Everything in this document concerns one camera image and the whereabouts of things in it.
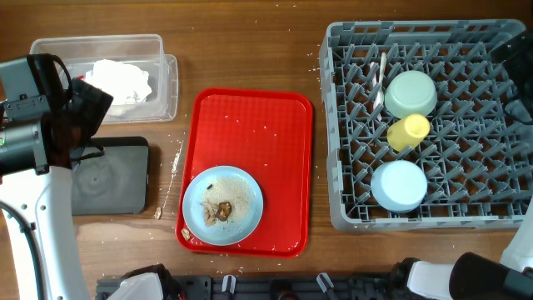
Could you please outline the white napkin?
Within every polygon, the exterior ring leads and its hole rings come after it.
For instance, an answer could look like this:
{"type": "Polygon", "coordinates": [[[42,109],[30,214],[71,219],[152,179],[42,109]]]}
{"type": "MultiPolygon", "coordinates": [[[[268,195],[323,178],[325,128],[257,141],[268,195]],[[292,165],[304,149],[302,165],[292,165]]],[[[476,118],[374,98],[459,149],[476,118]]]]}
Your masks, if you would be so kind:
{"type": "Polygon", "coordinates": [[[149,73],[132,64],[103,59],[84,76],[87,83],[112,95],[116,105],[143,103],[152,93],[149,73]]]}

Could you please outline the food scraps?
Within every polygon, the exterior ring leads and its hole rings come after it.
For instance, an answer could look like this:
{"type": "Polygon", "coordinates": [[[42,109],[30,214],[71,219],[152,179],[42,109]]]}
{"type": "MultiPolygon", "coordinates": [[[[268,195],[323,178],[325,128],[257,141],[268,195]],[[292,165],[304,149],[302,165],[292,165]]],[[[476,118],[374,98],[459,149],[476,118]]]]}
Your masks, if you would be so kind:
{"type": "Polygon", "coordinates": [[[216,195],[214,184],[209,184],[201,201],[207,227],[215,225],[217,221],[225,222],[232,214],[232,204],[229,201],[216,200],[216,195]]]}

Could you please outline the light blue plate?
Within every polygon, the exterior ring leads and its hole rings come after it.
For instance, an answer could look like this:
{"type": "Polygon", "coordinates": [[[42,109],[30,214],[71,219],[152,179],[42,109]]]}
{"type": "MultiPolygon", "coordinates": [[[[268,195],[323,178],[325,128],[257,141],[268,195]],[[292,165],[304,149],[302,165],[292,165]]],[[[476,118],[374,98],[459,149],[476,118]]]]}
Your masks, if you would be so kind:
{"type": "Polygon", "coordinates": [[[187,230],[212,246],[230,246],[251,236],[263,211],[257,181],[231,166],[212,167],[195,176],[182,199],[187,230]]]}

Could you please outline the white plastic fork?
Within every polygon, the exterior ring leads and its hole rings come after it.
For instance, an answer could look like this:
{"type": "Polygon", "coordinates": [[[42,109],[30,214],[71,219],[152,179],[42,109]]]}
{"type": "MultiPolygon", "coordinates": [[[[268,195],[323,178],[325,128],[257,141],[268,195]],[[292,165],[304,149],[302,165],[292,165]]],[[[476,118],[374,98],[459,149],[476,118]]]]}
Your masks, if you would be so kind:
{"type": "Polygon", "coordinates": [[[371,62],[369,65],[369,76],[373,88],[381,88],[381,65],[378,62],[371,62]]]}

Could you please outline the white plastic spoon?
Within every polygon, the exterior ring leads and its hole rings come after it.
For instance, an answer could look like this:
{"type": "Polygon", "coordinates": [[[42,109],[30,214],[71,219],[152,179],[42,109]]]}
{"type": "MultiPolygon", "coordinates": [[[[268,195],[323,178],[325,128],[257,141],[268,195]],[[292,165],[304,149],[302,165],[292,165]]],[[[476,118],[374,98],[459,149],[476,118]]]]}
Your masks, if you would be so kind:
{"type": "Polygon", "coordinates": [[[387,55],[385,52],[383,52],[381,54],[381,58],[380,58],[380,64],[379,64],[379,73],[378,73],[378,77],[377,77],[377,84],[379,85],[379,89],[378,89],[378,93],[376,95],[376,99],[373,103],[373,107],[374,108],[377,108],[380,104],[383,104],[384,102],[384,92],[383,92],[383,87],[382,87],[382,84],[383,84],[383,80],[384,80],[384,77],[385,77],[385,70],[386,70],[386,60],[387,60],[387,55]]]}

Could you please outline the yellow cup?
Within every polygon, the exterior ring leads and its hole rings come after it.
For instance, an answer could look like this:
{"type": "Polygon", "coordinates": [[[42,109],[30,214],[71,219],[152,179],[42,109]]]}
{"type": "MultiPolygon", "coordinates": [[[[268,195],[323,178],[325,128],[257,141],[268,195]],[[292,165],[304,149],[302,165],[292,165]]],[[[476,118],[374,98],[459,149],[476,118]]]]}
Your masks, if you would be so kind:
{"type": "Polygon", "coordinates": [[[411,114],[392,124],[387,131],[387,141],[397,152],[407,147],[415,148],[431,130],[428,119],[420,114],[411,114]]]}

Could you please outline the light blue bowl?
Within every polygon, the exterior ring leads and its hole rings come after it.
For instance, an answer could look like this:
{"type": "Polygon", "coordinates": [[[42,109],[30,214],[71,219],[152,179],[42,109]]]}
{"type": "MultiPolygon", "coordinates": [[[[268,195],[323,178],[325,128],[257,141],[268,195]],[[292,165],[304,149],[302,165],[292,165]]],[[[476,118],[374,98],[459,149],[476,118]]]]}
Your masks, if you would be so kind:
{"type": "Polygon", "coordinates": [[[428,180],[421,168],[405,160],[386,162],[371,177],[371,195],[381,207],[394,213],[419,207],[427,189],[428,180]]]}

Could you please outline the green bowl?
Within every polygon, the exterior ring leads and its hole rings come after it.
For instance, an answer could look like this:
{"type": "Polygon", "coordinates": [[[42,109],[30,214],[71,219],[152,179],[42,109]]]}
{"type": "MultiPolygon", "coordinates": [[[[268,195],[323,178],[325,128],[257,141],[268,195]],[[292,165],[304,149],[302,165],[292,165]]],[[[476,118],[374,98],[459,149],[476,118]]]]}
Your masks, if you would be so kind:
{"type": "Polygon", "coordinates": [[[402,72],[386,89],[384,104],[394,117],[402,119],[412,114],[429,115],[436,107],[436,86],[420,71],[402,72]]]}

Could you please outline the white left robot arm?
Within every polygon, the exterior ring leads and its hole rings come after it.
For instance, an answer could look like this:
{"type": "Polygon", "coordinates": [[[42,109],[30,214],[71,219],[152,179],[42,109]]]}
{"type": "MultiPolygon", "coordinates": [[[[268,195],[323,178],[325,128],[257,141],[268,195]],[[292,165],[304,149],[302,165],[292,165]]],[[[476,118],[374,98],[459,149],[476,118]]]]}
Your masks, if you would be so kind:
{"type": "Polygon", "coordinates": [[[73,166],[87,159],[112,96],[62,60],[1,64],[1,211],[22,299],[88,299],[72,219],[73,166]]]}

